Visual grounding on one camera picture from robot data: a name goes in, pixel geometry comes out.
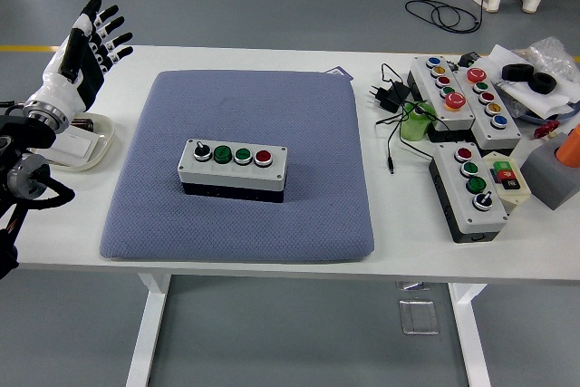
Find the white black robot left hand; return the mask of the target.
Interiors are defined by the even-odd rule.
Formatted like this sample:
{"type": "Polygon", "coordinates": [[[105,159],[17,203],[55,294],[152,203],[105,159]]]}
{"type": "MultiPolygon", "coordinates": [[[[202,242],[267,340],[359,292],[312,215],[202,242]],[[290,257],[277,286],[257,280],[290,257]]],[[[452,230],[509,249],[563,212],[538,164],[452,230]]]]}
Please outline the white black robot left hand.
{"type": "Polygon", "coordinates": [[[133,52],[128,45],[131,33],[111,36],[123,23],[117,5],[103,10],[102,0],[90,0],[47,64],[41,88],[26,101],[24,109],[62,120],[89,110],[105,74],[133,52]]]}

